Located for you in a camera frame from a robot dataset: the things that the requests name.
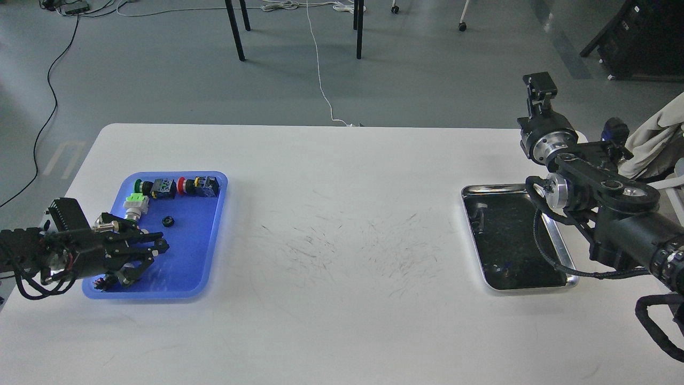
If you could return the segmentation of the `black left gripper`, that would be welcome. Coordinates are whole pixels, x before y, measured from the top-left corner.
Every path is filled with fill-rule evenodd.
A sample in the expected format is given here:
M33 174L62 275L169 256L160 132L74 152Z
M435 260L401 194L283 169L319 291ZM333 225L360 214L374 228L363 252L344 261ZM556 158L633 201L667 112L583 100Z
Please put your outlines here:
M96 234L66 238L67 249L73 256L66 280L111 274L122 287L130 287L154 263L154 256L169 249L162 232L148 232L107 212L96 219ZM120 257L139 255L146 256L129 263Z

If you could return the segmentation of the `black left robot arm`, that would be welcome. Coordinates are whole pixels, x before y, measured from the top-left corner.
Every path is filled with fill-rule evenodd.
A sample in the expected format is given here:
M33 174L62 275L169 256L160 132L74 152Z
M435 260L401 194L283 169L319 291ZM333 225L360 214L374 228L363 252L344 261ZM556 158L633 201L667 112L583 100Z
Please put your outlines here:
M163 233L110 213L91 225L83 215L47 212L41 227L2 230L2 273L33 301L64 294L89 277L96 290L108 291L130 287L168 249Z

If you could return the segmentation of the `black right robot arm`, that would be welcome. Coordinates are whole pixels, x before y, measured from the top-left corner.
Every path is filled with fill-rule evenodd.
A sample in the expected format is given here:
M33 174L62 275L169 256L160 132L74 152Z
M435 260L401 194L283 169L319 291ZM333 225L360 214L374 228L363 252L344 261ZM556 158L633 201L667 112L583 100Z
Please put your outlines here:
M669 293L641 297L635 315L667 355L682 361L682 349L648 316L652 305L676 305L673 319L682 326L682 226L658 213L657 189L618 173L619 161L633 157L626 147L628 127L611 118L600 141L580 143L567 117L552 108L558 90L550 74L527 74L523 81L528 115L517 120L520 146L528 159L549 171L544 179L525 180L537 208L533 238L538 250L552 268L569 275L599 280L656 277ZM538 241L542 216L579 229L589 243L589 258L611 271L581 272L553 260Z

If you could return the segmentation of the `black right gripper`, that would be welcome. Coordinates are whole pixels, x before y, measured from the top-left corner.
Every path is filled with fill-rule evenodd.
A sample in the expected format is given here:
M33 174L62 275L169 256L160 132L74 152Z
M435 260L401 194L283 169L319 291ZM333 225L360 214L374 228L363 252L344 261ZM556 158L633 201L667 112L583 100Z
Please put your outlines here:
M564 115L554 115L550 101L558 93L549 72L523 75L527 86L527 118L518 118L520 146L527 159L547 165L555 151L574 146L578 134Z

